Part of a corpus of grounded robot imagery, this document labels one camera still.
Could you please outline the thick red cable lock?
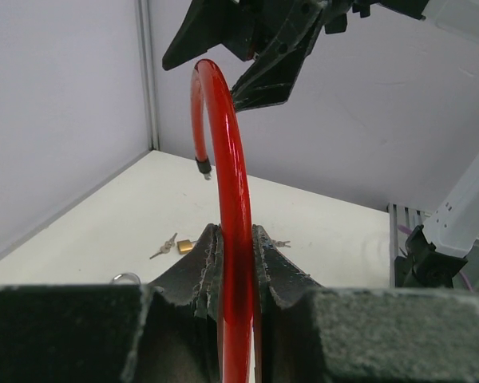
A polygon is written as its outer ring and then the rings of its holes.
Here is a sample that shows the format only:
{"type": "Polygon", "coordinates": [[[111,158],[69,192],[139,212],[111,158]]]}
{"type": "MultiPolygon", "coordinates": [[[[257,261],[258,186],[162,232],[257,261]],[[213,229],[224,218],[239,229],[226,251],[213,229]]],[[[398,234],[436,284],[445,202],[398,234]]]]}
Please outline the thick red cable lock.
{"type": "Polygon", "coordinates": [[[236,111],[219,66],[199,60],[192,71],[191,121],[201,174],[216,171],[224,260],[220,283],[221,376],[247,382],[253,331],[254,271],[251,203],[236,111]]]}

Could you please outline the silver keys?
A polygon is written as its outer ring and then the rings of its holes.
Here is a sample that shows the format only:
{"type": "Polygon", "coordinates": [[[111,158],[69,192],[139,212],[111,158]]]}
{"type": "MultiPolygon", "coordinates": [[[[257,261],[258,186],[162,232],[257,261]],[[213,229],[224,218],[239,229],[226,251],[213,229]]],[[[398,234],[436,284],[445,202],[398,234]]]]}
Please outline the silver keys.
{"type": "Polygon", "coordinates": [[[272,240],[272,243],[275,247],[288,247],[291,248],[291,241],[282,241],[282,240],[272,240]]]}

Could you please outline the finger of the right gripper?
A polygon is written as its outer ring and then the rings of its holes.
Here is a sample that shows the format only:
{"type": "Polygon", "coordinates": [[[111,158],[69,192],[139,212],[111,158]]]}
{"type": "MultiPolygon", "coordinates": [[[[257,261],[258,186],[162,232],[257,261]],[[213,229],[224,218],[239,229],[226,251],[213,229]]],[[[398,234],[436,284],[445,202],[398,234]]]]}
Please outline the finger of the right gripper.
{"type": "Polygon", "coordinates": [[[264,13],[261,46],[254,63],[231,90],[236,111],[287,102],[303,63],[314,49],[323,26],[322,1],[284,1],[286,10],[271,4],[264,13]]]}
{"type": "Polygon", "coordinates": [[[171,70],[223,45],[241,61],[255,56],[261,1],[193,0],[162,58],[171,70]]]}

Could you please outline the small brass padlock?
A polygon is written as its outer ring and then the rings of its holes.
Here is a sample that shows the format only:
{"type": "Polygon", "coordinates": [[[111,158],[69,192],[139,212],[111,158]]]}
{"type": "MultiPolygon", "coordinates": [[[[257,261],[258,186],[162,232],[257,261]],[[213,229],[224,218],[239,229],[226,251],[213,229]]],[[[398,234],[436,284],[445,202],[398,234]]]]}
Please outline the small brass padlock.
{"type": "Polygon", "coordinates": [[[186,255],[189,253],[196,244],[196,241],[190,239],[182,239],[176,241],[178,233],[174,233],[164,244],[159,248],[159,250],[151,255],[149,258],[154,259],[158,255],[168,254],[172,249],[176,249],[179,255],[186,255]]]}

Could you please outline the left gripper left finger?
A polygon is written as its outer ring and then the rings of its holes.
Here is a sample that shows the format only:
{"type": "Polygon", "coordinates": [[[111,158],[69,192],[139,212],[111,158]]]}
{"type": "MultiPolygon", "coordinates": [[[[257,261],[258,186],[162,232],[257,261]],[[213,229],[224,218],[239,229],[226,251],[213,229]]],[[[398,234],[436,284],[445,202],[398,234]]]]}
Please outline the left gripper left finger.
{"type": "Polygon", "coordinates": [[[149,283],[0,286],[0,382],[217,382],[223,253],[205,227],[193,250],[149,283]]]}

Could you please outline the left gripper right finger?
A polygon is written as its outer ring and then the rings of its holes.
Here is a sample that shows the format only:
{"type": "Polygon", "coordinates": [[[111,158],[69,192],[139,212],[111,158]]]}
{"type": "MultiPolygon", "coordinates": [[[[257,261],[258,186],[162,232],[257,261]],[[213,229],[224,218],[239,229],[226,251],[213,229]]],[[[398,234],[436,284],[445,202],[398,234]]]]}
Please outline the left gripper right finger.
{"type": "Polygon", "coordinates": [[[479,296],[326,288],[252,228],[258,382],[479,382],[479,296]]]}

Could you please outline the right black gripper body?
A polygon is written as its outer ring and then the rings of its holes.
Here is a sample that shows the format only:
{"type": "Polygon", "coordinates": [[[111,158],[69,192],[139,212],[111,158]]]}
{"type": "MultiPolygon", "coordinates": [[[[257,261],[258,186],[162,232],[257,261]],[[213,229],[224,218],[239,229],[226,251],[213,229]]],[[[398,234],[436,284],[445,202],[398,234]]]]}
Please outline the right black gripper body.
{"type": "Polygon", "coordinates": [[[346,30],[351,10],[361,18],[370,16],[370,8],[379,1],[239,1],[239,7],[252,16],[255,30],[262,34],[278,34],[290,26],[295,34],[311,28],[325,27],[329,34],[346,30]]]}

